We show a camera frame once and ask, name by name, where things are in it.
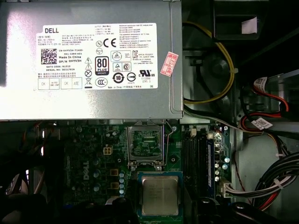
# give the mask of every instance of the white label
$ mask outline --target white label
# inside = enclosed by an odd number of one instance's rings
[[[260,130],[263,130],[263,129],[264,129],[264,127],[261,126],[260,124],[258,124],[255,120],[253,120],[251,123],[252,123],[255,127],[257,127],[258,129],[260,129]]]
[[[157,25],[44,26],[36,61],[35,90],[156,89]]]
[[[253,85],[261,92],[266,92],[265,85],[267,82],[267,77],[258,78],[254,81]]]
[[[270,122],[266,121],[263,118],[259,118],[256,120],[256,123],[258,123],[260,126],[262,126],[263,128],[269,128],[271,126],[273,126],[273,124],[271,124]]]

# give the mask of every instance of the qr code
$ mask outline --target qr code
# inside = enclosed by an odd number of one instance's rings
[[[42,49],[42,64],[57,64],[57,49]]]
[[[258,78],[258,79],[255,81],[256,84],[262,84],[262,82],[263,82],[263,79],[262,79],[262,78]]]
[[[263,120],[259,120],[259,121],[258,121],[258,124],[260,124],[261,126],[264,126],[264,125],[267,125],[268,122],[265,122],[265,121],[263,121]]]

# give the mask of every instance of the white cable tag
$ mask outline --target white cable tag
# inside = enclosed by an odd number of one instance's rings
[[[282,190],[284,187],[281,186],[280,181],[278,179],[274,179],[273,182]]]
[[[276,157],[284,157],[284,156],[285,156],[284,154],[276,153]]]
[[[262,126],[263,128],[266,128],[266,129],[273,126],[273,124],[271,124],[270,122],[266,121],[263,118],[257,119],[256,123],[258,123],[260,126]]]
[[[266,92],[265,85],[267,82],[267,77],[261,77],[258,78],[256,81],[254,81],[253,85],[261,92]]]
[[[264,127],[261,126],[260,124],[258,124],[255,120],[253,120],[251,123],[252,123],[255,127],[257,127],[258,129],[260,129],[260,130],[263,130],[263,129],[264,129]]]

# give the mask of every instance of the yellow wire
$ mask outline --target yellow wire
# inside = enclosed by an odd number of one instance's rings
[[[188,24],[191,24],[191,25],[194,25],[196,27],[198,27],[199,29],[201,29],[203,32],[205,32],[209,37],[212,38],[212,33],[211,31],[209,31],[207,28],[203,27],[202,25],[199,25],[197,23],[194,23],[194,22],[186,22]],[[227,92],[230,90],[230,88],[232,87],[233,83],[234,83],[234,79],[235,79],[235,68],[234,68],[234,64],[233,64],[233,60],[231,59],[228,51],[226,50],[226,48],[223,46],[222,43],[218,43],[216,42],[215,43],[217,45],[217,47],[219,48],[219,50],[223,53],[225,59],[227,60],[228,62],[228,65],[229,65],[229,69],[230,69],[230,78],[229,78],[229,81],[228,81],[228,84],[226,85],[226,87],[224,88],[224,90],[217,96],[211,98],[211,99],[208,99],[208,100],[203,100],[203,101],[195,101],[195,102],[192,102],[192,101],[188,101],[188,100],[184,100],[184,103],[185,104],[204,104],[204,103],[209,103],[209,102],[212,102],[214,100],[218,100],[220,99],[221,97],[225,96],[227,94]]]

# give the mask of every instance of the dell logo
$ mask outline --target dell logo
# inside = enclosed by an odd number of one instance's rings
[[[83,168],[83,180],[89,180],[89,175],[88,175],[88,172],[89,172],[89,161],[86,161],[83,163],[83,165],[85,165]]]

